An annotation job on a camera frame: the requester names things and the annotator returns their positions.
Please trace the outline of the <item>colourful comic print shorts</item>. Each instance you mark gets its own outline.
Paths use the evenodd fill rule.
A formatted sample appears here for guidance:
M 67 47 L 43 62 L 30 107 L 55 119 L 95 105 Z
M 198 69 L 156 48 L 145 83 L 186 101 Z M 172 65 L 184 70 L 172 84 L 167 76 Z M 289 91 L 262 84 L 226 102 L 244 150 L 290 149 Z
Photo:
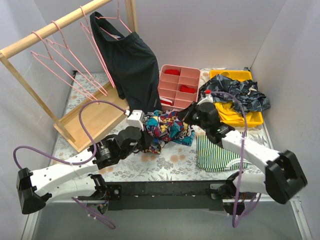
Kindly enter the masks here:
M 160 154 L 169 142 L 190 147 L 196 132 L 191 125 L 178 119 L 178 112 L 174 110 L 155 110 L 144 115 L 142 120 L 144 129 L 153 137 L 150 146 L 144 153 Z

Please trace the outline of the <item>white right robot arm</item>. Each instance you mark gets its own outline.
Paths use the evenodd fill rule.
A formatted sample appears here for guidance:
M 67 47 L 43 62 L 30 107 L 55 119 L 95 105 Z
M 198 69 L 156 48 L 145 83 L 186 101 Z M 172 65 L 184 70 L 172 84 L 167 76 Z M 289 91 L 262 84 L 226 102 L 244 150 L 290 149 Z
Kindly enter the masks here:
M 213 144 L 239 155 L 261 171 L 260 174 L 240 171 L 229 178 L 226 192 L 230 198 L 237 199 L 243 193 L 265 194 L 285 204 L 307 186 L 308 180 L 292 151 L 279 152 L 246 139 L 234 127 L 220 121 L 214 104 L 192 102 L 177 117 L 181 122 L 200 127 Z

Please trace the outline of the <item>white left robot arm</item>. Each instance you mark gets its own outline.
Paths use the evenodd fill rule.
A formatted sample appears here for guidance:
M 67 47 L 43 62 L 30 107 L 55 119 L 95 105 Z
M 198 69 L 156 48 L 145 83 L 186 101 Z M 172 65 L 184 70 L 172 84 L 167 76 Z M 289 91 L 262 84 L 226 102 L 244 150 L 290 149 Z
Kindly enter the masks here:
M 107 183 L 95 172 L 118 164 L 132 153 L 147 150 L 153 140 L 146 130 L 128 126 L 70 158 L 67 164 L 19 170 L 16 188 L 22 214 L 38 212 L 50 202 L 65 198 L 120 199 L 121 187 Z

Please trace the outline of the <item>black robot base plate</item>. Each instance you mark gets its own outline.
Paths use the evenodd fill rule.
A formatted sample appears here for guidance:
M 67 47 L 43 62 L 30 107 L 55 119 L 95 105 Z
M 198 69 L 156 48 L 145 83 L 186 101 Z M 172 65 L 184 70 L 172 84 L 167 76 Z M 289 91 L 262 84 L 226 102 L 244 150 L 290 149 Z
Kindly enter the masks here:
M 78 199 L 108 202 L 110 211 L 205 209 L 231 214 L 236 188 L 227 180 L 107 182 Z

